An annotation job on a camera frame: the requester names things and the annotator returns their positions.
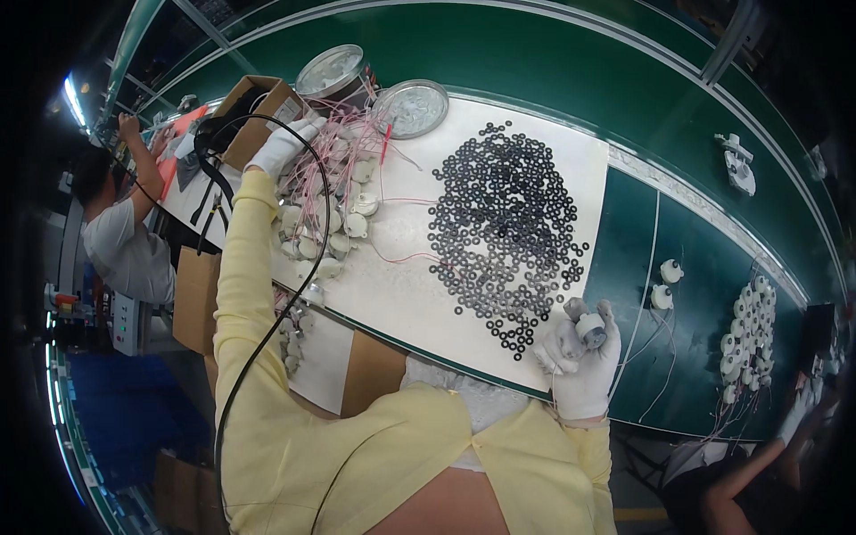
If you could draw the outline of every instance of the metal tin can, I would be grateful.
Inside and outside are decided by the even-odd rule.
[[[358,45],[339,45],[315,56],[300,70],[294,90],[323,116],[332,110],[367,110],[377,98],[377,80]]]

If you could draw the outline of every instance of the worker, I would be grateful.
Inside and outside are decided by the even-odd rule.
[[[131,299],[166,305],[175,297],[175,268],[167,242],[150,233],[143,220],[163,191],[155,164],[166,147],[168,129],[158,132],[149,152],[136,117],[119,114],[119,139],[137,165],[137,181],[119,201],[110,176],[110,151],[87,147],[74,168],[71,192],[83,206],[83,247],[108,286]]]
[[[800,511],[800,455],[837,403],[836,389],[806,382],[773,440],[752,456],[724,443],[687,443],[670,456],[661,498],[684,533],[784,533]]]
[[[323,121],[291,127],[311,140]],[[300,147],[282,128],[271,134],[234,198],[215,312],[218,419],[275,321],[274,179]],[[573,317],[544,342],[556,410],[527,400],[486,428],[479,415],[492,399],[475,387],[421,381],[352,418],[313,416],[288,394],[274,335],[248,368],[223,433],[223,503],[232,531],[615,533],[606,411],[621,338],[609,302],[597,310],[607,335],[599,349],[580,353]],[[565,372],[570,360],[576,373]],[[463,463],[469,468],[458,467],[462,456],[470,457]]]

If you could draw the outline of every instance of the white glove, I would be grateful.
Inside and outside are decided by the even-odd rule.
[[[308,119],[300,119],[299,121],[291,122],[288,127],[304,140],[312,141],[318,135],[318,130],[321,129],[326,121],[327,119],[324,117],[319,117],[312,123]],[[244,166],[244,171],[251,165],[258,165],[265,170],[265,173],[276,180],[279,174],[282,173],[282,167],[297,156],[297,153],[303,150],[303,148],[304,145],[288,130],[277,128],[268,137],[262,148],[256,152],[253,159]]]
[[[791,442],[797,428],[800,427],[805,415],[811,411],[820,401],[820,395],[823,392],[823,379],[816,377],[811,381],[806,381],[802,389],[797,392],[794,398],[794,405],[782,422],[782,427],[779,428],[778,437],[785,442],[785,446]]]
[[[609,406],[609,386],[621,355],[621,334],[611,304],[606,299],[597,304],[606,342],[592,351],[586,350],[576,331],[580,315],[588,313],[585,302],[573,297],[565,310],[569,311],[570,319],[563,320],[547,333],[532,351],[551,377],[553,398],[562,419],[603,416]]]

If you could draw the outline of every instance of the black hair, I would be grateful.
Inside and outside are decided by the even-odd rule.
[[[97,146],[88,146],[77,159],[71,193],[82,205],[88,205],[101,194],[112,162],[110,151]]]

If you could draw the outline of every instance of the yellow cardigan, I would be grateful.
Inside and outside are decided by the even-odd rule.
[[[275,321],[273,180],[247,172],[234,202],[215,313],[217,420]],[[288,395],[279,336],[273,336],[244,379],[224,435],[223,495],[233,532],[309,535],[344,463],[315,532],[363,533],[472,445],[513,535],[615,533],[609,427],[559,425],[541,401],[475,436],[461,398],[425,383],[385,395],[353,418],[324,420]]]

